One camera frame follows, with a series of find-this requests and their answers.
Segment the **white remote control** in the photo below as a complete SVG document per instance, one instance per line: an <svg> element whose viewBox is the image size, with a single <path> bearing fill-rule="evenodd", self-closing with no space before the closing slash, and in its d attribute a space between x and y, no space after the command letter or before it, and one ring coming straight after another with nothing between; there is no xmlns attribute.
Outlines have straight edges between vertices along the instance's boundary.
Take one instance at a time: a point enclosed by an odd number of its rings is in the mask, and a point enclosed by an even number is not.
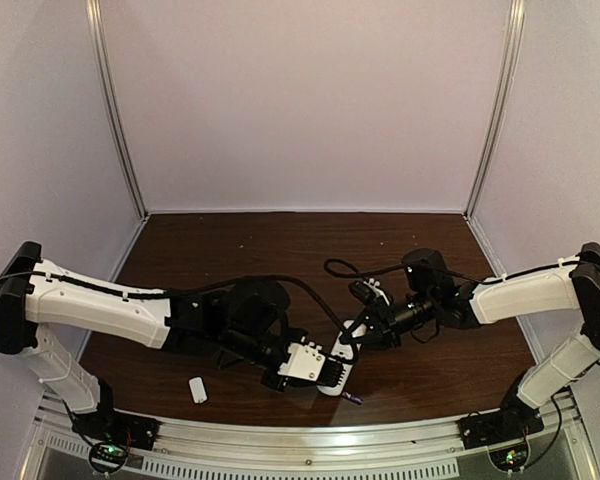
<svg viewBox="0 0 600 480"><path fill-rule="evenodd" d="M354 353L361 352L361 343L345 344L342 340L343 334L339 333L332 344L330 358L337 360L339 369L336 378L329 385L320 385L318 391L330 397L342 397L345 386L351 374L353 365L343 363L343 360L352 360Z"/></svg>

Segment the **purple AA battery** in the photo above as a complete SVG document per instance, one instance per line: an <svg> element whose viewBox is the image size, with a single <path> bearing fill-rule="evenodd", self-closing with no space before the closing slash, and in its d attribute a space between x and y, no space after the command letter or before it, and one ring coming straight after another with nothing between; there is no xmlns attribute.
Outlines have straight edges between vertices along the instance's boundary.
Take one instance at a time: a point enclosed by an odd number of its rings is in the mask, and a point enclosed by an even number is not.
<svg viewBox="0 0 600 480"><path fill-rule="evenodd" d="M350 401L350 402L352 402L352 403L354 403L354 404L356 404L356 405L362 405L362 404L363 404L363 400L362 400L360 397L358 397L358 396L356 396L356 395L353 395L353 394L351 394L351 393L344 392L344 393L342 394L342 397L343 397L345 400L347 400L347 401Z"/></svg>

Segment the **white battery cover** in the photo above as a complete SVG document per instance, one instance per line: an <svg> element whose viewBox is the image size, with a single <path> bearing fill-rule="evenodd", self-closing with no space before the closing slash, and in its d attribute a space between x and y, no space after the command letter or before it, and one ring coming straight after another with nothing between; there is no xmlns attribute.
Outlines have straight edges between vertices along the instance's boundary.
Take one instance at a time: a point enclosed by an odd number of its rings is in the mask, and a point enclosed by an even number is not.
<svg viewBox="0 0 600 480"><path fill-rule="evenodd" d="M201 377L194 377L188 381L192 400L195 404L202 404L208 401L208 394Z"/></svg>

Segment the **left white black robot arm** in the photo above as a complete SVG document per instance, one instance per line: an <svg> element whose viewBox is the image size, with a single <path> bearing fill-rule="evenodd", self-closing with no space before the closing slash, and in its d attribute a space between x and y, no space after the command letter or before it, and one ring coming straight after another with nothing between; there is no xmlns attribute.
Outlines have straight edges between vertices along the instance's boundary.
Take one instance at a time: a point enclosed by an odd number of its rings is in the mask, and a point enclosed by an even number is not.
<svg viewBox="0 0 600 480"><path fill-rule="evenodd" d="M113 392L89 374L50 330L60 324L169 353L218 350L263 369L275 390L314 380L306 333L288 325L290 298L275 280L187 292L137 289L60 268L24 243L0 276L0 353L18 355L64 401L79 425L118 420Z"/></svg>

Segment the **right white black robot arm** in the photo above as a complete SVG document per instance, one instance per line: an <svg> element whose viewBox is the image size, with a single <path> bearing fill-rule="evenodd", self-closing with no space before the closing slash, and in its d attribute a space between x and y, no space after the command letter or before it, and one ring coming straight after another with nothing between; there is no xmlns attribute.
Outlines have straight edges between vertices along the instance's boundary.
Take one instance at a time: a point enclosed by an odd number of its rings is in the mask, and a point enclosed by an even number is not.
<svg viewBox="0 0 600 480"><path fill-rule="evenodd" d="M539 409L551 397L600 362L600 245L586 243L574 256L555 263L485 280L467 279L449 270L442 254L421 248L407 253L404 271L412 296L402 302L386 297L375 273L350 274L349 290L363 311L340 334L335 353L353 358L362 347L398 347L401 337L434 322L436 328L473 329L520 315L558 310L581 313L580 330L540 364L521 374L499 409L466 417L466 439L494 434L500 439L535 431Z"/></svg>

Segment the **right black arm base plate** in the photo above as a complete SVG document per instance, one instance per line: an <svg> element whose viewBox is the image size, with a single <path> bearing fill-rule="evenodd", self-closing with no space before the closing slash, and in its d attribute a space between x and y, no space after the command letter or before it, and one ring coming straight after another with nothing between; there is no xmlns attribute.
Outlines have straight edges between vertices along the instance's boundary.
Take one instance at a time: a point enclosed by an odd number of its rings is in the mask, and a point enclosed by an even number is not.
<svg viewBox="0 0 600 480"><path fill-rule="evenodd" d="M525 434L544 429L539 412L522 407L470 414L459 419L457 424L467 450L520 439Z"/></svg>

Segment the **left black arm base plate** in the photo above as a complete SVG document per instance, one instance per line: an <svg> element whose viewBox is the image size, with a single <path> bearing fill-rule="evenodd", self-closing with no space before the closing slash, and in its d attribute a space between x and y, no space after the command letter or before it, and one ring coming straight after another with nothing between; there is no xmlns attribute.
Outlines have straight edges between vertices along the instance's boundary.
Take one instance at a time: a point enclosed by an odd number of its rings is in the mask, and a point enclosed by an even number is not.
<svg viewBox="0 0 600 480"><path fill-rule="evenodd" d="M70 413L73 430L89 439L151 451L160 422L151 417L112 410L87 414Z"/></svg>

